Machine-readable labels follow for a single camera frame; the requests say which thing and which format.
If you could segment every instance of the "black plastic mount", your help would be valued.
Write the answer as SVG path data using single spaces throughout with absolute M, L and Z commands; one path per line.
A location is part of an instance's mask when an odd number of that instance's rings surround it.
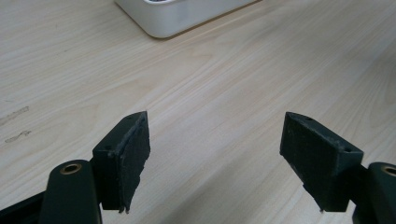
M 47 190 L 0 211 L 0 223 L 102 223 L 99 203 L 128 211 L 149 153 L 147 112 L 127 116 L 93 149 L 91 161 L 54 168 Z
M 363 152 L 317 121 L 287 112 L 280 154 L 304 183 L 320 210 L 357 206 L 354 223 L 396 223 L 396 166 L 361 166 Z

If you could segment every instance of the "black rubber pad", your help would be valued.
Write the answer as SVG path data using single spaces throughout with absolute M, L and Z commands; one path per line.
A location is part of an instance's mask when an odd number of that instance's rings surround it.
M 91 163 L 103 209 L 128 212 L 150 153 L 147 112 L 122 119 L 92 153 Z

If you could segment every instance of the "small hole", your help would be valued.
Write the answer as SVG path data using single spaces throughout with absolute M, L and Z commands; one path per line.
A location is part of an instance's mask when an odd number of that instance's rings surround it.
M 66 171 L 66 172 L 73 172 L 73 171 L 75 171 L 75 170 L 77 170 L 77 166 L 75 165 L 75 164 L 72 164 L 72 165 L 70 165 L 70 166 L 66 166 L 66 168 L 64 168 L 64 170 Z
M 396 176 L 396 169 L 390 166 L 383 167 L 382 169 L 388 175 Z
M 81 169 L 81 164 L 68 164 L 61 170 L 61 174 L 63 175 L 71 175 Z

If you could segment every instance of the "white container base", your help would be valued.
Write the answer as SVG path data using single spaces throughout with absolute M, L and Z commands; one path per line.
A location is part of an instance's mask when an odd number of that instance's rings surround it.
M 149 35 L 166 38 L 257 0 L 115 0 Z

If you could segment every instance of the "wooden table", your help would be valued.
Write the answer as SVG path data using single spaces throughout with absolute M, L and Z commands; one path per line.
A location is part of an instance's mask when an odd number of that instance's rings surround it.
M 0 209 L 143 110 L 142 181 L 105 223 L 351 223 L 279 155 L 286 111 L 396 163 L 393 0 L 263 0 L 166 40 L 112 0 L 3 0 L 0 80 Z

